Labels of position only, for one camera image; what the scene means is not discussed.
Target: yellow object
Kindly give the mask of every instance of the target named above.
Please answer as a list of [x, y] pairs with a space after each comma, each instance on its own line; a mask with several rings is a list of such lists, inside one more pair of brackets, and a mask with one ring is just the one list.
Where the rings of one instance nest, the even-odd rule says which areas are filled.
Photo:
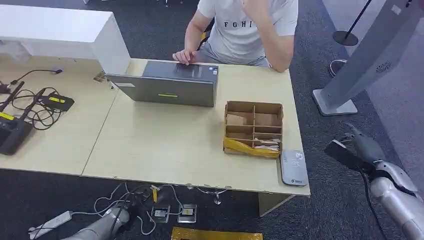
[[178, 98], [178, 96], [177, 95], [174, 95], [174, 94], [163, 94], [163, 93], [159, 93], [158, 95], [161, 96], [161, 97]]
[[262, 240], [262, 233], [205, 231], [182, 227], [172, 229], [171, 240]]
[[202, 33], [202, 34], [201, 34], [200, 39], [201, 39], [201, 40], [203, 40], [203, 39], [205, 39], [205, 38], [206, 38], [206, 32], [204, 32], [204, 33]]
[[13, 120], [15, 119], [13, 116], [6, 114], [4, 112], [0, 112], [0, 117], [4, 118], [4, 119], [9, 119], [9, 120]]
[[64, 102], [65, 102], [65, 100], [63, 100], [63, 99], [59, 99], [59, 98], [56, 98], [56, 97], [49, 97], [48, 98], [49, 100], [52, 100], [52, 101], [55, 101], [55, 102], [58, 102], [58, 103], [61, 103], [61, 104], [63, 104]]
[[223, 146], [224, 148], [236, 150], [245, 154], [267, 158], [278, 158], [278, 156], [280, 155], [279, 151], [252, 148], [251, 146], [248, 146], [242, 142], [233, 139], [229, 139], [228, 137], [224, 137]]
[[151, 195], [153, 196], [153, 202], [156, 203], [158, 201], [158, 191], [156, 188], [151, 189]]

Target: man's hand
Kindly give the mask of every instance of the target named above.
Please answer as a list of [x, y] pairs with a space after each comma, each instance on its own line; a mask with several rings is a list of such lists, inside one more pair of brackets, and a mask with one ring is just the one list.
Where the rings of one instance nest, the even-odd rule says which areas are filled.
[[243, 11], [255, 23], [270, 18], [267, 0], [240, 0], [240, 2]]
[[172, 54], [172, 58], [182, 64], [189, 65], [195, 62], [195, 51], [182, 50]]

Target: metal robot arm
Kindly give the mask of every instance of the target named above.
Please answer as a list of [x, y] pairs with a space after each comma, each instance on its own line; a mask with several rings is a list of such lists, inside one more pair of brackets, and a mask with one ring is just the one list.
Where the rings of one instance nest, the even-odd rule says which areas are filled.
[[424, 240], [424, 203], [410, 177], [397, 165], [379, 162], [371, 194], [410, 240]]
[[[81, 229], [73, 236], [62, 240], [108, 240], [110, 238], [112, 225], [114, 224], [114, 220], [117, 217], [119, 210], [119, 207], [113, 207], [107, 210], [106, 214], [102, 218], [95, 221], [88, 227]], [[129, 220], [130, 214], [125, 209], [122, 209], [116, 220], [115, 227], [113, 228], [113, 235], [115, 236], [118, 229]]]
[[[324, 152], [351, 170], [366, 174], [370, 191], [409, 240], [424, 240], [424, 202], [408, 174], [386, 161], [378, 143], [348, 124], [352, 133], [333, 140]], [[352, 143], [356, 153], [344, 143]]]

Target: power strip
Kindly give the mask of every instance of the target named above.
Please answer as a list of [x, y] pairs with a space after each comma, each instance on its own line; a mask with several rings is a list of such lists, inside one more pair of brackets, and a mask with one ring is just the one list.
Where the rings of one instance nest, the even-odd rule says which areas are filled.
[[37, 228], [31, 227], [30, 229], [28, 229], [29, 239], [33, 240], [33, 239], [39, 238], [43, 236], [44, 234], [50, 232], [51, 230], [54, 230], [55, 228], [59, 227], [60, 225], [68, 222], [71, 219], [72, 219], [71, 211], [66, 211], [60, 214], [59, 216], [49, 221], [46, 221], [44, 224], [41, 224]]

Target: desk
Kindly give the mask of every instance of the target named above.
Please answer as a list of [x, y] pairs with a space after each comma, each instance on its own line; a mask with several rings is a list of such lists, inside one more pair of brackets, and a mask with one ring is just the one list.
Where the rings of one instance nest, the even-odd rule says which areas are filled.
[[[75, 104], [59, 121], [46, 131], [33, 130], [15, 155], [0, 155], [0, 168], [80, 175], [87, 163], [117, 90], [108, 82], [93, 80], [100, 65], [93, 60], [33, 57], [25, 66], [0, 57], [0, 81], [10, 83], [29, 70], [65, 66], [60, 74], [34, 72], [22, 80], [22, 89], [33, 92], [54, 87], [60, 94], [75, 100]], [[10, 115], [21, 114], [12, 106]]]
[[[141, 76], [146, 62], [132, 59], [128, 74]], [[279, 161], [223, 152], [229, 100], [282, 103], [283, 148], [303, 150], [289, 72], [220, 65], [215, 108], [135, 102], [119, 91], [82, 175], [258, 192], [260, 216], [309, 196], [309, 186], [282, 182]]]

